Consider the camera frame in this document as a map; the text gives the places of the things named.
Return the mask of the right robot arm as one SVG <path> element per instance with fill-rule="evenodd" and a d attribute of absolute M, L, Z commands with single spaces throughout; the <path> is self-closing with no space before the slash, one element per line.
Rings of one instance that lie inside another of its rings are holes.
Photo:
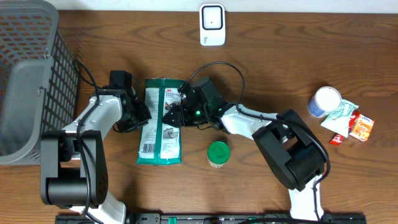
<path fill-rule="evenodd" d="M 272 173 L 288 188 L 290 216 L 320 221 L 324 211 L 318 188 L 330 172 L 326 149 L 294 110 L 261 113 L 222 96 L 212 100 L 194 96 L 168 105 L 164 124 L 176 128 L 209 124 L 256 143 Z"/>

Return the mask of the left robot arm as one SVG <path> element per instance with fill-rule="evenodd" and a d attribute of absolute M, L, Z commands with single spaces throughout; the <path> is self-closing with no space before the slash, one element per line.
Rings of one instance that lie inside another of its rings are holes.
<path fill-rule="evenodd" d="M 103 140 L 116 123 L 133 131 L 147 124 L 147 106 L 132 87 L 95 93 L 76 120 L 47 131 L 40 142 L 40 197 L 94 223 L 135 223 L 136 216 L 108 190 Z"/>

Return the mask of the teal wet wipes pack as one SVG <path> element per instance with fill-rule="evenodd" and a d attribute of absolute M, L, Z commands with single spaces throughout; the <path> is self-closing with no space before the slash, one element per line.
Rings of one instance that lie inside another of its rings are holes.
<path fill-rule="evenodd" d="M 354 110 L 358 109 L 359 106 L 342 99 L 339 107 L 333 110 L 321 123 L 321 126 L 337 133 L 342 128 L 348 125 L 351 114 Z"/>

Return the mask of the red Nescafe stick sachet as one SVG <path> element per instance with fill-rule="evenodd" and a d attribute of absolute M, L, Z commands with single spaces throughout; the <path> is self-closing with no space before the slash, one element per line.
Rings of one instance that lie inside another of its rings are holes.
<path fill-rule="evenodd" d="M 358 110 L 353 111 L 353 113 L 350 116 L 348 125 L 341 130 L 339 130 L 336 135 L 330 140 L 329 144 L 339 146 L 344 138 L 348 137 L 348 134 L 351 130 L 351 128 L 354 126 L 356 120 L 359 118 L 360 112 Z"/>

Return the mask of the green lid small jar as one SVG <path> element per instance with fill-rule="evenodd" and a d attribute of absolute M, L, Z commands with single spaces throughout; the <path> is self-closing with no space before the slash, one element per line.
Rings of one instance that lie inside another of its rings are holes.
<path fill-rule="evenodd" d="M 225 142 L 215 141 L 208 148 L 207 161 L 210 166 L 220 168 L 229 161 L 230 154 L 230 148 Z"/>

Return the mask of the green white instruction package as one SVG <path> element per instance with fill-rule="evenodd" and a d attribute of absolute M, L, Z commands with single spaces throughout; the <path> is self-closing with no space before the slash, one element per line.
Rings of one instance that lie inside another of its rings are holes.
<path fill-rule="evenodd" d="M 180 128 L 162 122 L 172 104 L 179 105 L 183 80 L 154 78 L 145 81 L 144 102 L 152 118 L 142 128 L 137 164 L 166 166 L 181 163 Z"/>

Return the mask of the white plastic bottle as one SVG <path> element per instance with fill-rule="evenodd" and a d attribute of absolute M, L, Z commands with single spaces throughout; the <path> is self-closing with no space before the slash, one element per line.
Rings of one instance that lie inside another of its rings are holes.
<path fill-rule="evenodd" d="M 316 117 L 322 118 L 329 115 L 341 104 L 339 91 L 331 86 L 323 86 L 316 91 L 308 103 L 308 112 Z"/>

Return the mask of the orange white small packet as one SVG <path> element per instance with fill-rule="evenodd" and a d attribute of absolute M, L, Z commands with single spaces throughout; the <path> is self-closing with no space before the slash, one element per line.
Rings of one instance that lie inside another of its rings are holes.
<path fill-rule="evenodd" d="M 349 135 L 365 142 L 368 140 L 371 130 L 374 126 L 374 121 L 363 114 L 359 114 L 353 127 L 351 128 Z"/>

